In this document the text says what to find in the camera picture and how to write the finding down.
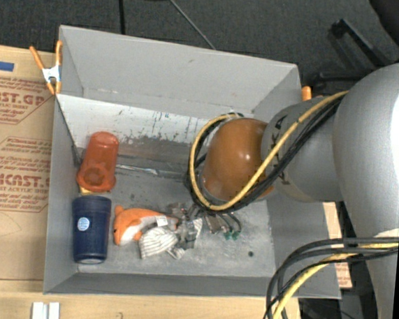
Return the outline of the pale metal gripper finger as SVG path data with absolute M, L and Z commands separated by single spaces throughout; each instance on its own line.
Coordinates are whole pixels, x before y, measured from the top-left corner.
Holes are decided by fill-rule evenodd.
M 170 217 L 177 220 L 184 220 L 186 217 L 186 207 L 181 202 L 173 202 L 167 206 L 167 212 Z
M 179 231 L 179 247 L 191 249 L 195 247 L 196 240 L 198 239 L 202 230 L 203 220 L 196 218 L 193 220 L 184 220 L 180 225 Z

